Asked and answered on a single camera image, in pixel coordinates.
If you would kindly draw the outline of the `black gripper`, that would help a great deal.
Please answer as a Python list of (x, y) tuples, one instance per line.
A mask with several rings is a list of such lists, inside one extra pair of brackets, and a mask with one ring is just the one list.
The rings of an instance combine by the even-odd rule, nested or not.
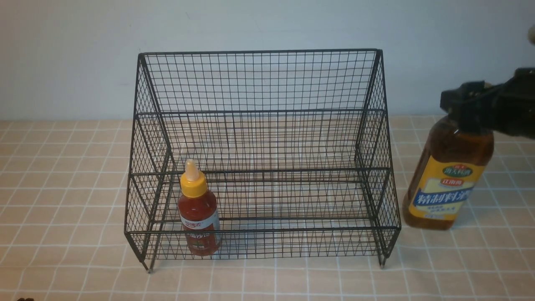
[(535, 138), (535, 71), (516, 69), (510, 80), (491, 85), (465, 82), (443, 91), (440, 108), (464, 132), (497, 131), (512, 137)]

